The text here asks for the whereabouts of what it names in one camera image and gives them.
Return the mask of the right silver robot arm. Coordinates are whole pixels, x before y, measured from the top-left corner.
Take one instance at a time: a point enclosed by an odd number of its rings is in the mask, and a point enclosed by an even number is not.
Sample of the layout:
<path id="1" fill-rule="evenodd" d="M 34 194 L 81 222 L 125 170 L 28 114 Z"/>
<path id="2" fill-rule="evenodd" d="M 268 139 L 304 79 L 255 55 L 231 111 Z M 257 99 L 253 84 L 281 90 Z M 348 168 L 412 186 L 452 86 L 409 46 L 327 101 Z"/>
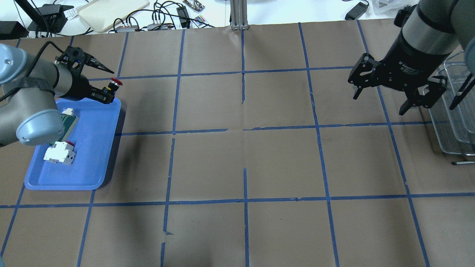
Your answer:
<path id="1" fill-rule="evenodd" d="M 385 57 L 376 61 L 364 53 L 348 82 L 363 89 L 385 86 L 405 93 L 399 115 L 422 106 L 430 109 L 446 91 L 448 78 L 434 71 L 460 45 L 464 61 L 474 74 L 474 1 L 421 0 L 400 10 L 394 20 L 400 32 Z"/>

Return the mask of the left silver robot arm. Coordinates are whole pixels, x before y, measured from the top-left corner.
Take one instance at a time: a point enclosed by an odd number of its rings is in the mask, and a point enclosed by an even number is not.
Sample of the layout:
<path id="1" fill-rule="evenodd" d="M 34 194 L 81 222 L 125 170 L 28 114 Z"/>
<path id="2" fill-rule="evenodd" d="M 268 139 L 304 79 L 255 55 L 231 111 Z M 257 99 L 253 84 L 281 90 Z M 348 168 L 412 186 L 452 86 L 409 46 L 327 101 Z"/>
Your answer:
<path id="1" fill-rule="evenodd" d="M 36 55 L 24 49 L 1 44 L 0 143 L 7 146 L 20 142 L 28 146 L 51 143 L 65 132 L 55 98 L 80 101 L 88 98 L 110 104 L 122 82 L 112 78 L 104 88 L 90 85 L 82 75 L 90 66 L 108 73 L 112 70 L 79 47 L 68 46 L 55 62 L 41 58 L 52 41 L 43 44 Z"/>

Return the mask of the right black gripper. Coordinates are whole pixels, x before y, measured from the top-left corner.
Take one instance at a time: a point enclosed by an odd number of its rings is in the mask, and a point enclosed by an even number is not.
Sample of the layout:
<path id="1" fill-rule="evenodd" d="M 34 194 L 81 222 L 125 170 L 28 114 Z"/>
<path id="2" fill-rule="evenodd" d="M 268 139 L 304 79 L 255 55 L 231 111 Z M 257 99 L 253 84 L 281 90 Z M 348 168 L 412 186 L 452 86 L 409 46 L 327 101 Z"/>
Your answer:
<path id="1" fill-rule="evenodd" d="M 348 78 L 348 83 L 356 86 L 353 99 L 357 100 L 363 89 L 378 86 L 380 82 L 382 86 L 405 93 L 407 100 L 399 108 L 400 116 L 414 107 L 430 109 L 447 89 L 447 76 L 430 77 L 441 62 L 441 55 L 418 51 L 399 35 L 380 62 L 369 53 L 359 58 Z M 428 91 L 421 94 L 419 87 L 424 85 Z"/>

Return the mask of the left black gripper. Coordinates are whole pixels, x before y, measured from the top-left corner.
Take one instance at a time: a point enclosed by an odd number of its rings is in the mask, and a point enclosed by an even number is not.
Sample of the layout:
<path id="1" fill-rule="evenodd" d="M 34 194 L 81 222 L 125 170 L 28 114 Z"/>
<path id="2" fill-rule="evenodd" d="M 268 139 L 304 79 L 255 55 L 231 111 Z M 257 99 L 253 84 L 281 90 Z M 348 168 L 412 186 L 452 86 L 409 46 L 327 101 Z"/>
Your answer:
<path id="1" fill-rule="evenodd" d="M 110 104 L 114 101 L 114 92 L 107 87 L 102 89 L 89 85 L 88 79 L 82 75 L 84 66 L 90 66 L 110 74 L 114 71 L 102 64 L 91 54 L 79 47 L 67 47 L 61 56 L 56 58 L 57 81 L 56 97 L 78 101 L 88 95 L 89 99 Z"/>

